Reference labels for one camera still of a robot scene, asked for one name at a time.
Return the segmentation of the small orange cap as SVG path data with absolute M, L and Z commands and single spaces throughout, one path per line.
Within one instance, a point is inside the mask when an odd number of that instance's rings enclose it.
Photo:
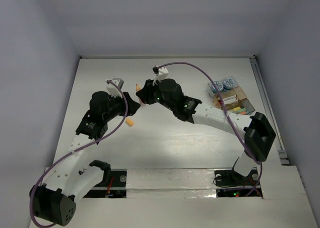
M 133 122 L 131 119 L 129 119 L 129 118 L 127 118 L 127 119 L 125 120 L 125 122 L 126 122 L 126 124 L 127 124 L 128 126 L 130 126 L 130 127 L 132 127 L 132 126 L 134 125 L 134 122 Z

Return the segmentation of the blue patterned tape roll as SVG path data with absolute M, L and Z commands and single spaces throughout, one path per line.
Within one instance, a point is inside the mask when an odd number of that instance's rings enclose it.
M 222 92 L 224 89 L 224 85 L 220 81 L 214 81 L 211 84 L 211 90 L 213 93 Z

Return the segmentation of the black whiteboard marker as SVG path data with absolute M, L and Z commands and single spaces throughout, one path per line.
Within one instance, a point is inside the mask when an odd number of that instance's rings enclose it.
M 226 98 L 223 98 L 223 101 L 225 100 L 231 100 L 231 99 L 236 99 L 237 96 L 236 95 L 233 95 L 233 96 L 229 96 L 229 97 L 226 97 Z

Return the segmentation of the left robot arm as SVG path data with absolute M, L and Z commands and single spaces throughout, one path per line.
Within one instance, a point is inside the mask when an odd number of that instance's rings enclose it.
M 42 227 L 38 218 L 47 221 L 48 228 L 68 225 L 80 200 L 95 185 L 110 182 L 111 166 L 94 157 L 92 146 L 115 133 L 107 132 L 110 120 L 117 116 L 124 120 L 139 108 L 127 92 L 111 96 L 99 91 L 92 95 L 69 150 L 45 171 L 29 193 L 31 220 L 37 227 Z

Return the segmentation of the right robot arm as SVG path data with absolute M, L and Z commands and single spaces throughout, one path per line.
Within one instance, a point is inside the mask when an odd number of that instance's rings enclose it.
M 184 95 L 181 86 L 173 79 L 157 82 L 148 79 L 136 95 L 144 104 L 161 104 L 181 121 L 210 126 L 235 135 L 244 146 L 243 153 L 230 172 L 230 178 L 235 184 L 242 184 L 256 165 L 267 160 L 276 138 L 265 114 L 226 113 L 199 99 Z

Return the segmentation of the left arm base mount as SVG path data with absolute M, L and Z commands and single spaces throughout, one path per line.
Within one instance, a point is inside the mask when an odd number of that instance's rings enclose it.
M 90 166 L 100 168 L 103 171 L 103 178 L 84 198 L 120 199 L 127 197 L 127 170 L 111 169 L 109 163 L 100 160 L 92 161 Z

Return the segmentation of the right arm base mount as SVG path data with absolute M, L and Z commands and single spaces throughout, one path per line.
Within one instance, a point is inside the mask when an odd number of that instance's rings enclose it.
M 232 168 L 214 171 L 213 184 L 218 198 L 263 197 L 260 184 L 261 172 L 253 167 L 247 176 Z

